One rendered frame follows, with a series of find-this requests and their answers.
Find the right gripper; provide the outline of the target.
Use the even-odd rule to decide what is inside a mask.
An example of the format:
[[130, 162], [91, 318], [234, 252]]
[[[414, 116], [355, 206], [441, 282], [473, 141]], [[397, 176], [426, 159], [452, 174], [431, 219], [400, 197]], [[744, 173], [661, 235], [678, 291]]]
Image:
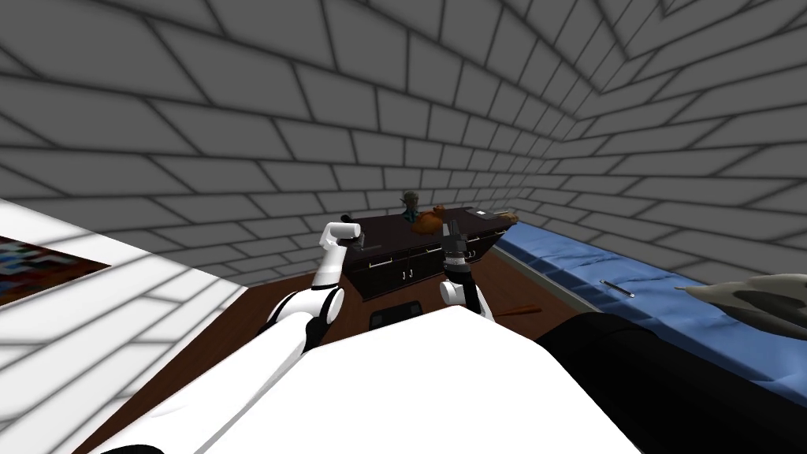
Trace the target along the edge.
[[467, 251], [467, 237], [460, 233], [457, 220], [442, 225], [442, 251], [445, 254], [464, 254]]

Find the orange brown plush toy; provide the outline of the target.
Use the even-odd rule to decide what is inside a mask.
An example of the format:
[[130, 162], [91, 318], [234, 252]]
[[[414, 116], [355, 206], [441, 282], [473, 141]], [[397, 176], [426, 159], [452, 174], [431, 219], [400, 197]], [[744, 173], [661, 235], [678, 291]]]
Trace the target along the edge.
[[434, 235], [442, 230], [445, 208], [437, 205], [430, 211], [419, 213], [411, 225], [411, 231], [419, 235]]

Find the dark brown dresser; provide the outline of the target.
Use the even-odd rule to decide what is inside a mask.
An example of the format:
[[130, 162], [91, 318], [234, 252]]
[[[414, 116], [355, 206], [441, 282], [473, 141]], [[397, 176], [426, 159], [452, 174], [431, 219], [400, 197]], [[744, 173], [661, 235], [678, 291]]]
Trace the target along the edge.
[[[482, 209], [460, 207], [444, 212], [443, 224], [457, 220], [459, 231], [467, 237], [466, 261], [477, 262], [514, 224], [490, 212], [486, 218], [476, 211]], [[348, 247], [343, 275], [368, 301], [408, 285], [428, 280], [444, 272], [444, 252], [425, 253], [426, 249], [441, 247], [442, 230], [434, 235], [419, 235], [411, 231], [411, 223], [400, 214], [358, 220], [365, 233], [364, 249]], [[368, 262], [395, 261], [368, 269]]]

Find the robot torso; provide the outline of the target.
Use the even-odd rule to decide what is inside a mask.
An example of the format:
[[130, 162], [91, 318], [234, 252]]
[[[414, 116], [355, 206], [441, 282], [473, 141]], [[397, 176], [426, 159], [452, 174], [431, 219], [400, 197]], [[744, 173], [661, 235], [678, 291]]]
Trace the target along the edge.
[[446, 307], [309, 351], [206, 454], [640, 454], [533, 340]]

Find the bed with blue cover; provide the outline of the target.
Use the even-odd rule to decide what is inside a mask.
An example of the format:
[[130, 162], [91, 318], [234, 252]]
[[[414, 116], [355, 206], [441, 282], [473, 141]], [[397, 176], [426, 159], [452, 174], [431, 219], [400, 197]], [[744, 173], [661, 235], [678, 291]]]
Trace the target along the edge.
[[807, 341], [747, 326], [680, 289], [694, 281], [523, 223], [512, 226], [496, 246], [598, 310], [807, 407]]

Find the grey dolphin figure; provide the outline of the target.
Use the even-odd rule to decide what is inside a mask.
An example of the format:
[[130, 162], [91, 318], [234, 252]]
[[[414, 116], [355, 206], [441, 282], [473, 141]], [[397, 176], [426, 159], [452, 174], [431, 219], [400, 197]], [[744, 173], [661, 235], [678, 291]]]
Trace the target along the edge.
[[807, 341], [807, 274], [756, 275], [680, 289], [755, 329]]

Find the colourful wall picture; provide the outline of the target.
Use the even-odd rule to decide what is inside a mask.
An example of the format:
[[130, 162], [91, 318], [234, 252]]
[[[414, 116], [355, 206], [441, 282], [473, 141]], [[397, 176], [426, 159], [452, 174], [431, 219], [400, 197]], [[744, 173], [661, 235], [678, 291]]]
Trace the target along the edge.
[[108, 265], [0, 236], [0, 307]]

